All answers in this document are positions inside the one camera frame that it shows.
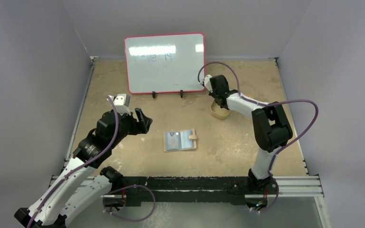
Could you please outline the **beige oval tray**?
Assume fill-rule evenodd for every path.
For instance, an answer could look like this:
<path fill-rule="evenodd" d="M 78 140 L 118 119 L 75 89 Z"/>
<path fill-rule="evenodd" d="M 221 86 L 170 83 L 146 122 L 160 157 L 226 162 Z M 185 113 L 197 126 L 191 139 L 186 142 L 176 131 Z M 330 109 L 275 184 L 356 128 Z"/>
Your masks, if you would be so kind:
<path fill-rule="evenodd" d="M 210 105 L 210 114 L 217 119 L 224 120 L 230 113 L 230 110 L 220 107 L 215 101 Z"/>

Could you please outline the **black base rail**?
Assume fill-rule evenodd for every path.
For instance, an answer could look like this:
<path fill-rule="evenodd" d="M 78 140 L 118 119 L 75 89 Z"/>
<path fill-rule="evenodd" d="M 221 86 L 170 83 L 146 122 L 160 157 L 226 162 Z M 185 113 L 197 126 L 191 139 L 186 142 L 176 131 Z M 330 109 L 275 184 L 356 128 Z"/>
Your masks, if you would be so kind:
<path fill-rule="evenodd" d="M 110 184 L 106 205 L 139 207 L 143 202 L 229 203 L 254 207 L 275 196 L 278 185 L 267 178 L 259 184 L 247 176 L 230 177 L 143 177 L 123 176 Z"/>

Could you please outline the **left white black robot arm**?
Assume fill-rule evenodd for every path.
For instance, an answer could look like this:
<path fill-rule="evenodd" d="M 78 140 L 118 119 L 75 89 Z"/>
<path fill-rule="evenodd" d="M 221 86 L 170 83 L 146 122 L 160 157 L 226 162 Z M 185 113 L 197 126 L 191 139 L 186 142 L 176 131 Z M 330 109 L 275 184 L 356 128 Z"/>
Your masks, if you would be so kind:
<path fill-rule="evenodd" d="M 100 196 L 139 187 L 125 185 L 123 175 L 112 167 L 103 168 L 89 184 L 80 187 L 125 137 L 149 132 L 152 119 L 140 108 L 135 113 L 133 116 L 119 108 L 104 113 L 49 189 L 28 208 L 19 208 L 15 219 L 25 228 L 65 228 Z"/>

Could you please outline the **beige card holder wallet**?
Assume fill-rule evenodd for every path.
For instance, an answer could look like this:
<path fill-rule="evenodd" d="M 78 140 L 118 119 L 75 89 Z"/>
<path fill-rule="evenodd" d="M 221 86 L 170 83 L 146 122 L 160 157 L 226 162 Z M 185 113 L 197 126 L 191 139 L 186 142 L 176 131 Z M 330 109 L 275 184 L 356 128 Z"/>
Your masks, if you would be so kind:
<path fill-rule="evenodd" d="M 195 129 L 167 131 L 163 133 L 163 151 L 178 152 L 197 148 Z"/>

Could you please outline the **pink framed whiteboard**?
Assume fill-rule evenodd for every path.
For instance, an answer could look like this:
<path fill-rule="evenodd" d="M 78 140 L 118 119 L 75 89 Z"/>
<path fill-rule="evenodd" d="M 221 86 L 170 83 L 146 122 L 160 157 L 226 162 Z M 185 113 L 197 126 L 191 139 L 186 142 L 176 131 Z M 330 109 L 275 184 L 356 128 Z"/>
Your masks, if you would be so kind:
<path fill-rule="evenodd" d="M 203 86 L 202 33 L 132 36 L 124 39 L 128 90 L 132 94 L 199 92 Z"/>

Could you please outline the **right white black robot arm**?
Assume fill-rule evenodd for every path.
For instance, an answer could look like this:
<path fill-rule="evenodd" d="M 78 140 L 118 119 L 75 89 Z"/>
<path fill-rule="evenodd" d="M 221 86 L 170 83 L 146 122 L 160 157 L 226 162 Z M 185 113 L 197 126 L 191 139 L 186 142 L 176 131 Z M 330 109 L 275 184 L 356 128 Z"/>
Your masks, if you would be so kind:
<path fill-rule="evenodd" d="M 281 103 L 265 103 L 229 87 L 225 76 L 207 75 L 199 82 L 220 108 L 238 112 L 252 120 L 259 150 L 248 173 L 248 188 L 260 193 L 271 179 L 270 170 L 279 149 L 287 145 L 293 131 Z"/>

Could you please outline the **aluminium frame rail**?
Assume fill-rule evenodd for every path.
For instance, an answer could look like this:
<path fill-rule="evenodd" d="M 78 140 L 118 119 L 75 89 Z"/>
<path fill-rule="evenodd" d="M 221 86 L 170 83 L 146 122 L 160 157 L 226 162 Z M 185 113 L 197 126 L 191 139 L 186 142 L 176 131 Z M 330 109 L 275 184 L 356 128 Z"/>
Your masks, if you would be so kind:
<path fill-rule="evenodd" d="M 124 176 L 123 183 L 144 185 L 153 193 L 175 192 L 222 192 L 233 195 L 243 194 L 246 198 L 269 197 L 314 197 L 323 195 L 321 181 L 318 176 L 285 177 L 278 176 L 275 181 L 263 188 L 250 189 L 246 177 L 145 177 Z"/>

